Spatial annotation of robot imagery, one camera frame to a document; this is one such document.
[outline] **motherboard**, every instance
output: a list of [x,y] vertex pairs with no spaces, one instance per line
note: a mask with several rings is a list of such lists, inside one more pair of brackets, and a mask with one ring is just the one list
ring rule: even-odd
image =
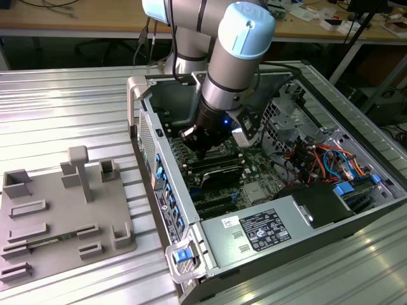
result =
[[202,219],[270,201],[285,186],[260,148],[242,149],[229,139],[198,159],[180,138],[169,144]]

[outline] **power supply label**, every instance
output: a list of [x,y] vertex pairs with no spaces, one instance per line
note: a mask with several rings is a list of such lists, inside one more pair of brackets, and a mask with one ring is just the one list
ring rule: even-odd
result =
[[285,225],[273,208],[242,218],[240,224],[252,248],[257,252],[291,239]]

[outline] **desk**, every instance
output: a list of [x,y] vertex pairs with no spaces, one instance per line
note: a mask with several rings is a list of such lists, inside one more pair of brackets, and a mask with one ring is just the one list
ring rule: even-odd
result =
[[[318,8],[330,7],[337,10],[342,19],[348,13],[337,5],[322,0],[315,4]],[[0,10],[1,36],[30,37],[106,37],[136,39],[146,23],[147,16],[141,0],[80,0],[72,5],[77,18],[54,13],[45,8],[36,8],[14,0],[10,10]],[[399,39],[382,28],[383,22],[372,22],[353,45],[338,69],[330,79],[335,83],[360,47],[364,44],[407,44],[407,39]],[[171,38],[170,28],[158,23],[157,38]],[[286,20],[279,20],[274,41],[297,43],[342,43],[345,36],[339,32],[329,32],[319,25],[319,21],[305,22],[287,14]],[[2,56],[0,51],[0,70]]]

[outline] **metal table surface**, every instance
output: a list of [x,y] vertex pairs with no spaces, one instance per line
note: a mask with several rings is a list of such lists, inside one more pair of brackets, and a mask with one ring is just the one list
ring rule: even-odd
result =
[[[406,154],[399,146],[346,103],[315,69],[286,63],[301,67],[307,79],[407,175]],[[0,304],[178,303],[127,133],[126,80],[148,73],[158,71],[115,67],[0,74],[0,173],[17,168],[30,175],[58,171],[67,147],[75,145],[88,146],[90,162],[114,158],[138,244],[128,254],[0,292]],[[321,123],[332,122],[315,102],[307,103]],[[405,253],[407,206],[346,240],[203,304],[406,304]]]

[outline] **white sticker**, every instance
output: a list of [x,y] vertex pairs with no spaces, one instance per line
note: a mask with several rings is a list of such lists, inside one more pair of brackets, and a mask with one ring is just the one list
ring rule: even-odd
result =
[[239,217],[236,215],[229,218],[224,218],[222,219],[222,223],[224,227],[236,226],[237,224],[239,224]]

